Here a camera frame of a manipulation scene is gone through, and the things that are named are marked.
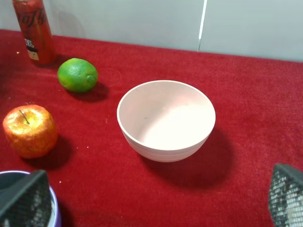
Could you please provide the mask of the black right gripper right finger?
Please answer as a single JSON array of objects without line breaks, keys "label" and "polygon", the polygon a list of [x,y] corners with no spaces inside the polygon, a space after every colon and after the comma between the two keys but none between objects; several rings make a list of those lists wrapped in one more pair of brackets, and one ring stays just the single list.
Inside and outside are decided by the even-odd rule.
[{"label": "black right gripper right finger", "polygon": [[269,189],[268,209],[276,227],[303,225],[303,173],[287,164],[276,164]]}]

